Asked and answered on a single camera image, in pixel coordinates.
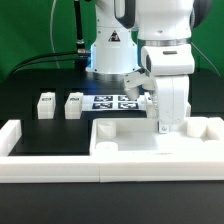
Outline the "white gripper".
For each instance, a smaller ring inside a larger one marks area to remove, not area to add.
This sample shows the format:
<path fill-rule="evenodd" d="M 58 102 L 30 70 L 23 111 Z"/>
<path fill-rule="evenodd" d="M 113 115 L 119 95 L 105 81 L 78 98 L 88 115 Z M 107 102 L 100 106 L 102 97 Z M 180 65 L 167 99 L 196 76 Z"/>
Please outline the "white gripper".
<path fill-rule="evenodd" d="M 141 49 L 144 73 L 124 77 L 124 90 L 131 101 L 139 98 L 138 87 L 148 90 L 157 113 L 158 130 L 168 133 L 184 121 L 187 112 L 189 74 L 195 69 L 191 45 L 144 46 Z"/>

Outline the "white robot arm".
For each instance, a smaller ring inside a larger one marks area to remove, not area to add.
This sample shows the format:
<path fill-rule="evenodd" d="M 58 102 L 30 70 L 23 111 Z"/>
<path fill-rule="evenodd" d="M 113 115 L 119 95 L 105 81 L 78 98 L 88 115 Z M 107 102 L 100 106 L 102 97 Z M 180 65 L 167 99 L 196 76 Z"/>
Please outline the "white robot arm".
<path fill-rule="evenodd" d="M 189 76 L 195 62 L 191 31 L 207 17 L 213 0 L 95 0 L 97 37 L 86 71 L 124 81 L 130 100 L 148 90 L 166 133 L 187 114 Z"/>

